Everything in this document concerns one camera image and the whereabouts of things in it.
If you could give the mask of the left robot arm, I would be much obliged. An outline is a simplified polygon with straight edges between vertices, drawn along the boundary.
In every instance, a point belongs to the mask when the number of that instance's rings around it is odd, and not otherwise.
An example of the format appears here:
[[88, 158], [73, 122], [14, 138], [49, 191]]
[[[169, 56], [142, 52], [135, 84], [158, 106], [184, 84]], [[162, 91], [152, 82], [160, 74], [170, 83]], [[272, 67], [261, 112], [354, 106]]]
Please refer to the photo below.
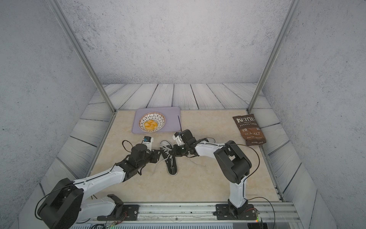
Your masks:
[[123, 201], [114, 194], [91, 197], [115, 184], [123, 183], [149, 163], [157, 163], [161, 151], [145, 144], [132, 147], [131, 153], [110, 169], [90, 177], [60, 180], [36, 205], [35, 216], [50, 229], [68, 229], [88, 219], [120, 221], [126, 217]]

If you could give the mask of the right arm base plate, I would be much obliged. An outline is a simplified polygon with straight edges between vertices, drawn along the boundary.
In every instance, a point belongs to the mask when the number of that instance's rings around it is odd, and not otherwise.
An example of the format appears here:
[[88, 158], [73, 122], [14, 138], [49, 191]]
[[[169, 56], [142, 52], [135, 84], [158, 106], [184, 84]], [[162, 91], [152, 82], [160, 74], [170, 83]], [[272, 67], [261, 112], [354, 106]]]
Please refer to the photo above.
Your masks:
[[231, 204], [216, 204], [213, 215], [217, 220], [254, 220], [258, 221], [256, 208], [252, 204], [244, 204], [237, 208]]

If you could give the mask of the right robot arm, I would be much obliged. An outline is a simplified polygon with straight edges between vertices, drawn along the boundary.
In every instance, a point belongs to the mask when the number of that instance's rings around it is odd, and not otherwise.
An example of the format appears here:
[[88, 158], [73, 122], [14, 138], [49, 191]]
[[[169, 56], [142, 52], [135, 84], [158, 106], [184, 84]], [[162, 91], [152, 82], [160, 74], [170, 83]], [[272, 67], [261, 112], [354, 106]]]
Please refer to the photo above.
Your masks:
[[173, 136], [174, 156], [206, 156], [216, 159], [223, 175], [230, 182], [228, 199], [229, 214], [239, 219], [253, 205], [246, 198], [246, 180], [249, 177], [252, 163], [234, 141], [211, 143], [206, 138], [197, 140], [190, 130], [176, 132]]

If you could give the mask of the black canvas sneaker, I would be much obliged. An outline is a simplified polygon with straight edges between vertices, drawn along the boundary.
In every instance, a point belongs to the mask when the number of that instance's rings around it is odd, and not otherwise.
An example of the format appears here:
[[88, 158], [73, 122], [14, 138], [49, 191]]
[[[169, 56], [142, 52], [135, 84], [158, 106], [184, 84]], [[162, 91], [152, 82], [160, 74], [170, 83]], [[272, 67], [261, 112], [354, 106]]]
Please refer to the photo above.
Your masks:
[[162, 151], [161, 155], [165, 160], [168, 174], [171, 176], [175, 176], [178, 173], [178, 167], [176, 164], [175, 156], [171, 154], [173, 150], [173, 145], [169, 141], [163, 140], [160, 142], [159, 148]]

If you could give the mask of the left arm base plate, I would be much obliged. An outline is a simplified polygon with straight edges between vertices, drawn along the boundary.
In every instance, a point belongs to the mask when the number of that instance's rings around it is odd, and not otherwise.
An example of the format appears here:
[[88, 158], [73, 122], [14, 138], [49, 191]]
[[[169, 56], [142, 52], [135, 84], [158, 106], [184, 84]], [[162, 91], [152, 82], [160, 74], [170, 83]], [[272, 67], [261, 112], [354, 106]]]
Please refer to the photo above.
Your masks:
[[117, 204], [110, 215], [98, 216], [98, 221], [136, 221], [139, 205]]

